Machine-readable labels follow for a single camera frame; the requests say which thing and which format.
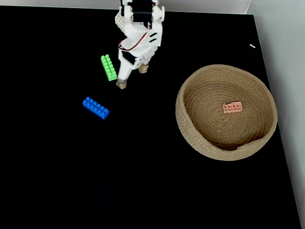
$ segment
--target lego brick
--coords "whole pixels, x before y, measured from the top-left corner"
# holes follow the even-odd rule
[[[117,74],[115,72],[115,69],[114,69],[113,64],[110,60],[109,55],[107,54],[105,56],[102,56],[101,61],[102,61],[103,67],[105,69],[106,75],[108,77],[108,80],[109,81],[116,80],[117,79]]]
[[[233,102],[230,104],[223,105],[224,113],[234,113],[240,112],[243,110],[243,106],[241,102]]]
[[[105,107],[98,104],[93,99],[87,97],[83,102],[83,106],[92,111],[93,113],[97,114],[102,119],[105,119],[109,115],[109,110]]]

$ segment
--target woven basket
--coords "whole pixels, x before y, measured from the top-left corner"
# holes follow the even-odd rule
[[[243,110],[225,114],[223,104],[241,101]],[[227,65],[194,72],[182,85],[176,118],[185,140],[213,159],[234,161],[260,150],[277,124],[273,97],[252,74]]]

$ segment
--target pink lego brick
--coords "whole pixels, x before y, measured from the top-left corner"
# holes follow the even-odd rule
[[[241,102],[234,102],[231,104],[224,104],[224,113],[232,113],[232,112],[240,112],[243,110],[243,106]]]

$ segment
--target tabletop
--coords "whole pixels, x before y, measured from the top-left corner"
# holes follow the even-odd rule
[[[166,12],[148,72],[120,90],[101,64],[109,54],[119,71],[117,12],[0,7],[25,42],[31,94],[31,154],[12,160],[9,179],[12,193],[27,189],[2,223],[300,228],[278,127],[259,152],[227,162],[195,151],[176,122],[178,91],[201,67],[237,67],[269,88],[253,15]],[[82,106],[87,96],[110,110],[105,120]]]

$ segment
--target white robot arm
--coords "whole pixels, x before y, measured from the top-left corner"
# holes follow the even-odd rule
[[[121,89],[126,88],[132,70],[147,72],[151,57],[161,46],[165,8],[160,9],[158,4],[159,0],[121,0],[115,17],[115,23],[127,37],[119,43],[121,66],[116,84]]]

